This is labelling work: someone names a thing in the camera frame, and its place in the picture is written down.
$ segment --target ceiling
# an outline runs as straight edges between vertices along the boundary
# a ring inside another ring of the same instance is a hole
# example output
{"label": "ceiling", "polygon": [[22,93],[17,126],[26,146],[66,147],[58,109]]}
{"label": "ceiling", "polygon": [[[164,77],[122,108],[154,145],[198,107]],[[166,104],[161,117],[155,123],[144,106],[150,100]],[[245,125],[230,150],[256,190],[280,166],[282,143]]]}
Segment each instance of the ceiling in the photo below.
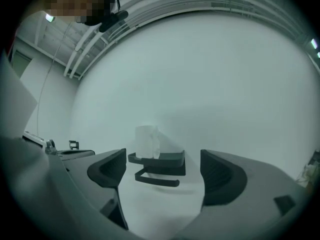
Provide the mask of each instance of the ceiling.
{"label": "ceiling", "polygon": [[55,57],[66,67],[65,76],[80,80],[112,46],[136,29],[176,14],[208,11],[244,17],[276,29],[317,61],[317,53],[310,44],[315,33],[290,0],[120,0],[120,3],[121,10],[129,12],[128,18],[103,34],[97,32],[99,28],[95,30],[82,23],[69,25],[59,18],[48,22],[42,11],[21,24],[17,38],[48,57]]}

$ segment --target black handle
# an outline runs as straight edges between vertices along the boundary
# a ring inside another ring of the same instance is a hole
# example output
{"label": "black handle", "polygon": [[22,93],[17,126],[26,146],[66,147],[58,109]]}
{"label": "black handle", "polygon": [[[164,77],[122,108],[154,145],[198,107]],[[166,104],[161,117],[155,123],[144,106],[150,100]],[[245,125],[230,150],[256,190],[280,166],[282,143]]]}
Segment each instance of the black handle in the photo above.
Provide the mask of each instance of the black handle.
{"label": "black handle", "polygon": [[148,177],[142,177],[141,175],[146,173],[148,171],[148,168],[145,167],[141,169],[140,171],[136,172],[134,174],[134,178],[137,182],[143,182],[147,184],[153,184],[158,186],[166,186],[166,187],[178,187],[180,184],[180,181],[178,179],[176,180],[169,180],[169,179],[158,179],[158,178],[148,178]]}

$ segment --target light fixture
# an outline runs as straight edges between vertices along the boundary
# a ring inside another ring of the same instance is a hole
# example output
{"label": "light fixture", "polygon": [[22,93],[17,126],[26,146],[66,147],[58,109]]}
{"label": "light fixture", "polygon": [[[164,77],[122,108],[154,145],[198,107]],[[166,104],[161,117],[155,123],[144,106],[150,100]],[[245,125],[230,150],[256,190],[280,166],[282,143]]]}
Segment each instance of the light fixture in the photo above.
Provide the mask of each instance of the light fixture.
{"label": "light fixture", "polygon": [[314,49],[317,49],[317,48],[318,48],[318,45],[317,45],[316,40],[312,39],[312,40],[311,40],[311,44],[313,45]]}
{"label": "light fixture", "polygon": [[46,14],[45,16],[45,19],[48,21],[48,22],[53,22],[55,20],[55,17],[54,16],[51,16],[49,15],[48,13]]}

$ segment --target black holder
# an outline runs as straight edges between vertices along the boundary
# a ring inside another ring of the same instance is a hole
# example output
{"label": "black holder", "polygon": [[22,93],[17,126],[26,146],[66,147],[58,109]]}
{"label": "black holder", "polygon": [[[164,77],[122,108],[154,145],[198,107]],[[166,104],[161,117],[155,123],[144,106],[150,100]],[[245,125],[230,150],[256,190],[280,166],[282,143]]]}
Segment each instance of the black holder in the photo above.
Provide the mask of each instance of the black holder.
{"label": "black holder", "polygon": [[159,159],[154,158],[137,158],[136,153],[128,155],[128,161],[134,164],[143,165],[143,169],[134,174],[137,182],[153,184],[166,187],[177,187],[180,184],[178,179],[158,179],[143,177],[144,173],[159,174],[159,175],[172,175],[172,176],[185,176],[186,175],[186,162],[185,151],[180,153],[160,153]]}

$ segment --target cable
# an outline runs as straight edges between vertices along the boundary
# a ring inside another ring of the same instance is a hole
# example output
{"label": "cable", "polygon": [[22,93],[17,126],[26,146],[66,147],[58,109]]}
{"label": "cable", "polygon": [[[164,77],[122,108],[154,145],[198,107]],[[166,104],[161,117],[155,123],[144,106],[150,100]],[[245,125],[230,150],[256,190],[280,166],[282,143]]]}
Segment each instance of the cable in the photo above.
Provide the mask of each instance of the cable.
{"label": "cable", "polygon": [[71,22],[70,22],[69,25],[66,27],[66,29],[65,29],[65,31],[64,31],[64,34],[63,34],[63,37],[62,37],[62,40],[61,40],[61,43],[60,43],[58,49],[56,49],[56,51],[55,51],[55,54],[54,54],[53,60],[52,60],[52,64],[51,64],[51,66],[50,66],[50,68],[49,68],[49,70],[48,70],[48,73],[47,73],[46,76],[45,76],[45,79],[44,79],[44,82],[43,82],[43,85],[42,85],[42,88],[41,88],[41,91],[40,91],[38,108],[37,108],[37,112],[36,112],[36,135],[37,135],[37,136],[39,136],[39,108],[40,108],[40,100],[41,100],[42,92],[43,92],[43,90],[44,90],[44,87],[45,87],[47,78],[48,78],[48,76],[49,76],[49,73],[50,73],[50,71],[51,71],[51,69],[52,69],[52,66],[53,66],[54,63],[55,63],[57,53],[58,53],[60,47],[62,46],[62,44],[64,43],[65,37],[66,37],[67,32],[69,31],[70,27],[71,27]]}

